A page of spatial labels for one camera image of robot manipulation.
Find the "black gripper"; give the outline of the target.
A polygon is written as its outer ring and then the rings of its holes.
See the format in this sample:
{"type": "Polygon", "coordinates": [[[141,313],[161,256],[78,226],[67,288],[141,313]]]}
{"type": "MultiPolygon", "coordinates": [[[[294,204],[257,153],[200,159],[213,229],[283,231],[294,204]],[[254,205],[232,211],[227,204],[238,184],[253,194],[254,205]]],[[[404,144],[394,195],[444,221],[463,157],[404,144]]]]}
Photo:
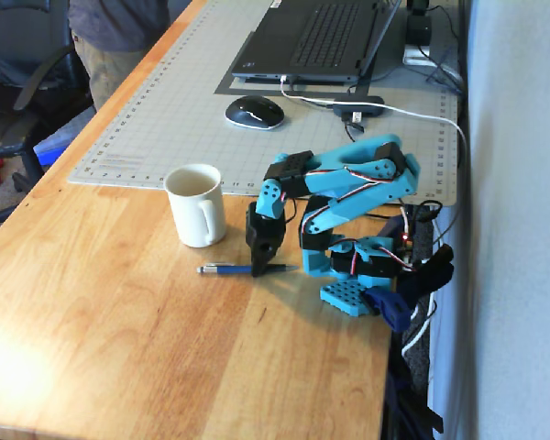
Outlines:
{"type": "Polygon", "coordinates": [[[286,232],[286,221],[265,217],[257,212],[257,203],[251,202],[246,212],[246,243],[251,252],[251,276],[264,274],[281,247],[286,232]]]}

